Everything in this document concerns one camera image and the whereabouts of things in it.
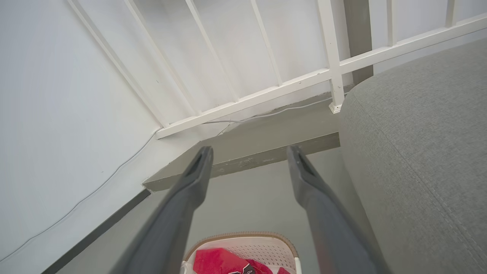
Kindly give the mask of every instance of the gray sofa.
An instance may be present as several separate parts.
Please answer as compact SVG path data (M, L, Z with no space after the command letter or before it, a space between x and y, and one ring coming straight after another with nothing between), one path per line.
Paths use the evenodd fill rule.
M393 273L487 273L487 39L362 82L339 134Z

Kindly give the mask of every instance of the railing baluster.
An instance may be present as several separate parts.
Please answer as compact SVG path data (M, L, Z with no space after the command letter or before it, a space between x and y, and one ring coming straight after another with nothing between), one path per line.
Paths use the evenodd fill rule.
M256 0L250 0L252 3L252 8L254 9L255 17L257 18L257 23L259 24L259 28L261 29L262 38L264 39L265 47L267 48L267 52L269 53L269 58L271 59L272 67L274 68L274 74L276 75L278 86L282 86L282 79L279 73L279 69L277 68L276 58L274 58L274 53L272 52L271 43L269 41L269 37L267 36L267 32L264 28L264 22L262 22L261 13L259 12L259 8L257 6Z
M137 8L137 5L135 5L133 0L125 0L125 4L129 8L130 13L132 13L135 21L137 21L137 24L139 24L139 27L142 29L142 31L146 35L147 39L150 42L150 45L152 46L153 50L157 53L160 61L168 68L169 73L172 76L172 79L174 80L174 82L176 82L176 85L178 86L179 91L183 94L184 98L186 99L186 102L190 106L192 114L193 115L199 115L201 113L201 111L197 107L197 104L196 104L193 96L187 91L186 86L184 85L179 74L174 69L174 66L169 61L166 53L157 46L154 39L150 35L149 29L147 28L144 17L142 16L139 9Z
M142 87L137 82L135 77L126 68L126 66L123 64L122 60L120 60L120 58L115 53L115 51L112 49L112 47L110 47L110 45L108 44L108 41L103 37L103 35L98 30L98 28L95 26L95 24L93 23L91 18L88 16L86 11L79 4L78 0L68 0L68 2L69 2L69 5L73 8L73 10L76 12L78 17L81 19L83 24L86 26L88 31L91 33L93 38L98 42L98 44L103 49L105 54L113 62L113 64L118 69L118 71L123 76L123 78L125 78L125 81L127 81L129 86L135 91L135 93L144 102L144 104L146 105L149 112L155 117L155 119L160 123L161 126L163 126L165 128L169 127L169 123L166 122L162 113L160 113L160 111L157 109L156 105L154 105L154 102L153 102L150 94L148 94L146 91L144 91L144 89L142 89Z
M235 90L232 87L232 84L230 83L230 79L228 78L227 73L225 72L225 69L223 68L222 62L220 61L220 58L218 58L218 55L216 54L215 48L211 44L210 38L208 37L208 34L206 33L205 28L203 27L203 24L201 23L200 19L200 13L196 9L196 6L194 5L193 0L186 0L186 4L191 11L191 14L194 17L194 20L196 21L196 24L198 25L198 28L200 29L201 35L203 36L203 39L206 42L206 45L208 49L210 50L210 53L213 55L213 58L215 59L215 62L220 69L220 71L223 74L223 77L225 78L226 85L228 86L228 89L230 93L232 94L232 98L235 102L239 100L238 95L235 93Z

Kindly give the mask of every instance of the electrical cable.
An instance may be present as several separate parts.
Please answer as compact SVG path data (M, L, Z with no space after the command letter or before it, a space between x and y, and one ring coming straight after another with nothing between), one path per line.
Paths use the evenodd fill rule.
M154 133L150 136L149 140L147 140L147 142L134 154L132 155L132 157L130 157L128 160L126 160L123 164L121 164L120 166L118 166L118 168L112 173L112 175L110 175L110 177L108 177L108 179L106 179L99 187L97 187L97 189L95 189L93 192L91 192L88 196L84 197L81 201L79 201L68 213L66 213L61 219L59 219L57 222L55 222L54 224L52 224L50 227L44 229L43 231L37 233L36 235L30 237L29 239L27 239L27 241L25 241L21 246L19 246L17 249L15 249L14 251L12 251L9 255L5 256L4 258L2 258L0 260L0 262L2 262L3 260L5 260L6 258L10 257L13 253L17 252L17 250L21 249L24 245L26 245L30 240L34 239L35 237L41 235L42 233L48 231L51 227L57 225L60 221L62 221L64 218L66 218L71 212L73 212L73 210L76 209L76 207L78 205L80 205L81 202L83 202L84 200L88 199L91 195L95 194L102 186L104 186L117 172L118 170L120 170L120 168L122 168L125 164L127 164L130 160L132 160L134 157L136 157L146 146L147 144L149 144L150 140L152 140L152 138L154 137L154 135L159 131L161 130L162 128L159 128L157 129L156 131L154 131Z
M332 97L330 98L327 98L327 99L324 99L324 100L321 100L321 101L317 101L317 102L314 102L314 103L311 103L311 104L307 104L307 105L304 105L304 106L300 106L300 107L292 107L292 108L285 108L281 111L278 111L276 113L271 113L271 114L266 114L266 115L259 115L259 116L254 116L254 117L250 117L250 118L247 118L247 119L243 119L241 121L236 121L236 120L220 120L220 121L210 121L210 122L206 122L206 123L203 123L203 124L213 124L213 123L245 123L245 122L248 122L250 120L253 120L253 119L257 119L257 118L264 118L264 117L270 117L270 116L274 116L274 115L277 115L279 113L283 113L284 111L287 111L287 110L291 110L291 109L299 109L299 108L305 108L305 107L309 107L309 106L312 106L312 105L315 105L315 104L318 104L318 103L322 103L322 102L325 102L325 101L328 101L330 100Z

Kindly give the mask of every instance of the white railing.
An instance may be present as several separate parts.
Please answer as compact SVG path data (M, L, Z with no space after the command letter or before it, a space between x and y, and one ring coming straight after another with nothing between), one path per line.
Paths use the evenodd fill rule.
M387 24L388 24L388 46L378 48L352 58L340 61L338 56L338 46L337 46L337 35L335 33L335 25L333 22L333 13L331 7L331 0L317 0L318 2L318 15L321 23L322 34L324 38L325 52L328 58L328 68L323 68L312 73L297 77L295 79L283 82L279 74L279 70L276 64L276 59L272 51L269 38L264 28L262 18L257 6L256 0L251 1L254 14L256 16L259 28L264 40L265 46L267 48L272 67L274 69L274 74L277 79L277 86L269 87L267 89L261 90L259 92L253 93L251 95L239 98L235 89L229 80L229 77L222 66L220 58L216 53L206 30L200 20L200 15L193 0L186 0L186 3L191 11L191 14L196 21L196 24L203 36L205 43L212 54L218 68L224 75L224 79L228 86L228 92L232 94L233 102L215 107L207 111L201 111L198 109L197 104L191 94L188 92L186 86L181 80L178 73L175 71L168 57L164 51L157 46L154 42L146 24L144 18L133 0L124 0L130 9L133 17L140 26L142 32L147 36L150 41L151 46L157 53L160 61L168 68L172 78L176 82L179 91L183 94L188 105L191 107L193 115L186 119L180 120L175 123L167 123L166 119L159 112L157 107L154 105L154 101L151 99L150 95L145 92L129 70L124 66L120 58L110 47L106 39L103 38L101 33L98 31L96 26L90 17L83 10L78 0L68 0L71 7L74 9L76 14L80 17L81 21L88 28L90 33L100 44L101 48L105 51L110 60L114 63L115 67L119 70L120 74L125 78L127 83L131 88L137 93L137 95L145 103L147 109L154 115L154 117L159 121L163 127L156 134L157 138L163 138L177 132L189 129L191 127L203 124L205 122L221 118L223 116L232 114L234 112L243 110L245 108L264 103L266 101L281 97L283 95L301 90L306 87L316 85L324 81L331 81L332 86L332 98L333 102L330 104L330 109L333 113L340 112L341 105L344 100L343 94L343 82L342 75L361 69L379 62L421 49L434 44L438 44L465 34L469 34L484 28L487 28L487 13L481 14L476 17L472 17L461 22L455 20L456 12L456 1L448 0L447 14L445 16L445 27L432 30L405 40L397 41L397 25L396 25L396 8L395 0L387 0Z

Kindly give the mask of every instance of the white plastic basket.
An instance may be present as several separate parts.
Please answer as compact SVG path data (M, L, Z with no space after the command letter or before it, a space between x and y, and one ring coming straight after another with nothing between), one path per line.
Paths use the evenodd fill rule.
M266 265L274 274L280 267L290 274L301 274L301 263L293 244L284 236L271 232L238 232L208 237L198 242L185 256L180 274L194 274L196 251L224 248L242 259Z

